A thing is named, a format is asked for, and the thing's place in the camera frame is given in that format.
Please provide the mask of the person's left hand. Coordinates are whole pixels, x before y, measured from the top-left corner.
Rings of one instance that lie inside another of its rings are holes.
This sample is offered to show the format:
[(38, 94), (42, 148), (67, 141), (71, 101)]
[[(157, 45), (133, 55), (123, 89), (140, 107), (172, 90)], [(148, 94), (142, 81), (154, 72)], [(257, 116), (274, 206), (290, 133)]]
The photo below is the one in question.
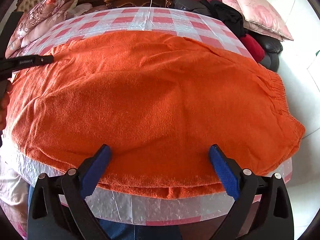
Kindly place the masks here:
[(8, 110), (8, 105), (10, 103), (10, 97), (9, 97), (9, 92), (12, 91), (12, 83), (11, 81), (7, 82), (7, 87), (6, 87), (6, 91), (4, 93), (3, 98), (1, 99), (1, 122), (0, 122), (0, 129), (1, 131), (3, 129), (5, 129), (6, 125), (7, 125), (7, 110)]

